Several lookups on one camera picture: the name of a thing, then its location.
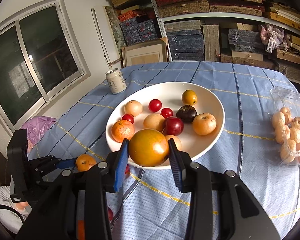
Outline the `grey knitted sleeve forearm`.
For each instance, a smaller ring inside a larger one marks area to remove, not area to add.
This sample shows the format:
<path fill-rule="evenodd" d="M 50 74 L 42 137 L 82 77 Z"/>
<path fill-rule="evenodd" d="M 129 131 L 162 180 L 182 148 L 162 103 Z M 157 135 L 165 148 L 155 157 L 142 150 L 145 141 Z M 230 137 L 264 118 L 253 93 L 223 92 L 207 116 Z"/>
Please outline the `grey knitted sleeve forearm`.
<path fill-rule="evenodd" d="M 24 211 L 19 211 L 15 208 L 15 203 L 10 198 L 10 187 L 0 186 L 0 205 L 4 205 L 17 211 L 23 220 L 29 216 L 32 208 L 29 206 Z M 0 222 L 10 232 L 17 234 L 23 225 L 20 217 L 13 211 L 0 209 Z"/>

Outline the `person's left hand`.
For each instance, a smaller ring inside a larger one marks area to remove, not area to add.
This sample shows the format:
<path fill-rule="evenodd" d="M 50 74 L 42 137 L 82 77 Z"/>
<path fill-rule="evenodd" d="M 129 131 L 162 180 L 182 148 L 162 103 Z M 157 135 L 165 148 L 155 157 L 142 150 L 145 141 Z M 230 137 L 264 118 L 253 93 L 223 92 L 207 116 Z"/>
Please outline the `person's left hand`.
<path fill-rule="evenodd" d="M 27 207 L 29 207 L 28 202 L 18 202 L 15 203 L 15 208 L 19 211 L 24 211 Z"/>

